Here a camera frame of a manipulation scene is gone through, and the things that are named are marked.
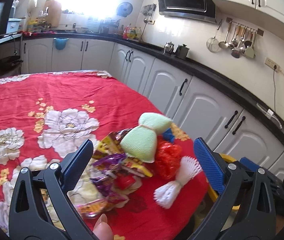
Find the left hand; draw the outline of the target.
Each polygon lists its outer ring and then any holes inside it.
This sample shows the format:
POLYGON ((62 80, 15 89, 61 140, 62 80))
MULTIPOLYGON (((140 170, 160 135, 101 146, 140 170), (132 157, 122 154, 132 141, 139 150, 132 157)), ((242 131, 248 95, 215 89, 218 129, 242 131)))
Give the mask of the left hand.
POLYGON ((93 229, 94 235, 98 237, 99 240, 113 240, 114 234, 111 227, 108 224, 107 216, 102 214, 96 224, 94 225, 93 229))

